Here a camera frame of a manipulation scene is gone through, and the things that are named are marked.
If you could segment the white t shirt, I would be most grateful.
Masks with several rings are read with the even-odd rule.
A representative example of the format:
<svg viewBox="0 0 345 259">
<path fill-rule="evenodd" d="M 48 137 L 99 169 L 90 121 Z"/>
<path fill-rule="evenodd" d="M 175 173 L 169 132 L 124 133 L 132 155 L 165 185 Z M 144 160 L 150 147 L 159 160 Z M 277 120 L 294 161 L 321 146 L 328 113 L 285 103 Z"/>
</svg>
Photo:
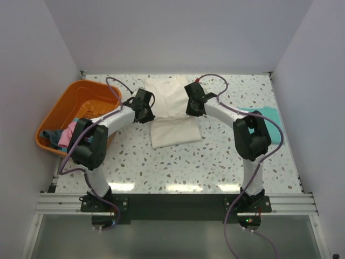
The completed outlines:
<svg viewBox="0 0 345 259">
<path fill-rule="evenodd" d="M 186 114 L 188 96 L 184 87 L 187 85 L 188 79 L 185 76 L 149 78 L 145 81 L 145 90 L 155 96 L 155 103 L 151 108 L 155 119 L 150 123 L 152 148 L 202 139 L 196 119 Z"/>
</svg>

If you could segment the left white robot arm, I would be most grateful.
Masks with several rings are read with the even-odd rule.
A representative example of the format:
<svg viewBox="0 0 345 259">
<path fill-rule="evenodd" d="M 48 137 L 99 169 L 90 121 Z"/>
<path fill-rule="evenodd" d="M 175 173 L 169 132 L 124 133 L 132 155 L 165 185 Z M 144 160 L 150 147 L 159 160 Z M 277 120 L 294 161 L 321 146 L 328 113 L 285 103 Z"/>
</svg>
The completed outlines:
<svg viewBox="0 0 345 259">
<path fill-rule="evenodd" d="M 100 212 L 110 209 L 111 191 L 102 171 L 109 137 L 116 131 L 133 123 L 145 124 L 154 120 L 153 93 L 142 88 L 115 110 L 94 119 L 81 118 L 77 121 L 67 148 L 67 157 L 59 169 L 65 175 L 81 171 L 88 192 L 94 196 L 93 206 Z"/>
</svg>

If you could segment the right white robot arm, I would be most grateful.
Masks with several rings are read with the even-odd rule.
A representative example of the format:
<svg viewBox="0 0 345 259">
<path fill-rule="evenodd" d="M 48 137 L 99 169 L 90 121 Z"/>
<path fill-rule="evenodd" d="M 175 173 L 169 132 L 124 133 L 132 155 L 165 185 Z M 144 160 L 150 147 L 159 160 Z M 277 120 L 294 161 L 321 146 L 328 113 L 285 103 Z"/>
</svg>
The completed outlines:
<svg viewBox="0 0 345 259">
<path fill-rule="evenodd" d="M 248 114 L 242 110 L 226 108 L 218 102 L 216 94 L 205 93 L 198 82 L 184 89 L 188 96 L 187 115 L 209 115 L 233 129 L 235 148 L 243 160 L 241 191 L 244 194 L 240 198 L 240 206 L 246 212 L 254 211 L 259 206 L 259 199 L 265 195 L 260 159 L 272 143 L 263 116 L 258 111 Z"/>
</svg>

